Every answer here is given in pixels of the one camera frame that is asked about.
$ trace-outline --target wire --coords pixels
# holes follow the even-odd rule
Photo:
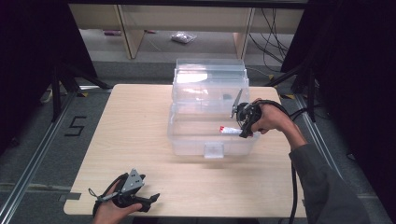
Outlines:
[[[256,68],[246,67],[246,69],[256,71],[256,72],[258,72],[258,73],[260,73],[260,74],[262,74],[264,76],[267,76],[267,77],[270,76],[270,75],[267,75],[264,72],[262,72],[262,71],[260,71],[259,69],[256,69]]]
[[[297,210],[297,201],[298,201],[297,176],[296,176],[296,170],[294,169],[293,164],[291,165],[291,181],[293,184],[293,206],[292,206],[291,212],[290,212],[289,224],[294,222],[294,217],[296,215],[296,210]]]
[[[270,68],[270,66],[268,66],[268,64],[265,62],[265,53],[262,55],[262,61],[264,62],[265,67],[267,67],[269,70],[271,70],[273,72],[280,72],[280,70],[274,70],[274,69]]]
[[[147,41],[151,44],[152,47],[154,47],[158,51],[162,52],[162,50],[160,48],[158,48],[149,38],[147,38]]]
[[[107,189],[105,190],[105,192],[104,192],[102,195],[100,195],[100,196],[96,195],[96,194],[93,192],[93,190],[92,190],[91,188],[88,189],[88,192],[91,194],[91,196],[93,196],[93,197],[96,198],[95,205],[93,206],[93,209],[92,209],[92,215],[93,215],[94,217],[95,217],[95,215],[96,215],[96,212],[97,212],[97,210],[98,210],[100,204],[103,202],[103,197],[106,197],[107,193],[111,190],[111,188],[113,187],[113,185],[115,185],[119,180],[125,179],[125,178],[127,178],[127,177],[128,177],[128,174],[126,174],[126,173],[123,174],[123,175],[120,175],[119,177],[117,177],[117,178],[107,187]]]
[[[322,107],[323,106],[323,104],[317,104],[317,105],[314,105],[314,108],[317,108],[317,107]],[[304,108],[302,108],[302,109],[299,109],[299,110],[297,110],[297,111],[294,111],[291,115],[290,115],[290,118],[291,117],[293,117],[293,116],[295,116],[294,117],[294,119],[292,119],[293,121],[295,121],[296,119],[297,119],[297,117],[299,117],[300,115],[302,115],[305,111],[307,111],[308,110],[308,107],[304,107]]]
[[[253,38],[253,36],[251,34],[248,34],[251,38],[251,40],[253,41],[253,43],[256,45],[256,47],[258,49],[260,49],[261,51],[263,51],[264,53],[268,54],[269,56],[271,56],[272,58],[274,58],[275,60],[277,60],[280,63],[283,63],[283,61],[281,59],[279,59],[278,57],[275,56],[275,54],[271,53],[270,51],[268,51],[268,49],[266,49],[266,47],[262,47],[259,43],[257,43],[257,41]]]
[[[274,47],[279,49],[279,53],[281,55],[281,57],[284,59],[284,56],[286,56],[285,51],[289,50],[288,47],[286,47],[284,44],[282,44],[279,39],[277,38],[277,31],[276,31],[276,9],[273,8],[273,22],[272,25],[270,24],[270,22],[268,21],[267,17],[265,16],[264,10],[262,9],[262,15],[265,18],[265,21],[267,22],[268,27],[270,28],[270,34],[268,36],[268,39],[266,39],[263,35],[262,37],[267,41],[267,43],[270,43],[270,37],[271,35],[274,36],[277,46],[270,43],[271,45],[273,45]]]

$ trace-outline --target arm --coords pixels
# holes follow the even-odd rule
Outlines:
[[[308,223],[370,223],[361,201],[310,144],[290,153],[304,190]]]
[[[262,118],[251,131],[277,129],[291,147],[290,158],[304,191],[308,223],[370,223],[361,201],[321,157],[315,146],[307,144],[300,129],[272,105],[261,105]]]

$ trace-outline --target clear plastic container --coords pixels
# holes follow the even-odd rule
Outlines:
[[[259,138],[222,134],[220,126],[240,129],[231,119],[233,103],[248,102],[248,76],[241,60],[177,60],[168,137],[177,155],[247,155]]]
[[[172,98],[189,113],[230,112],[238,92],[247,102],[248,76],[241,60],[177,60]]]

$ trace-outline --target small object inside bin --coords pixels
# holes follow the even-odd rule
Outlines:
[[[224,127],[224,126],[220,126],[219,131],[221,134],[235,134],[235,135],[238,135],[242,132],[242,130],[240,130],[240,129]]]

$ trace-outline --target wooden table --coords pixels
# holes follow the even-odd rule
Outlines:
[[[138,196],[161,193],[152,217],[288,217],[292,206],[290,146],[284,135],[262,135],[247,156],[210,160],[177,156],[167,138],[170,85],[117,85],[110,95],[67,200],[69,215],[90,215],[95,198],[119,175],[136,168],[146,175]],[[251,87],[258,97],[279,102],[269,87]],[[300,185],[297,217],[305,217]]]

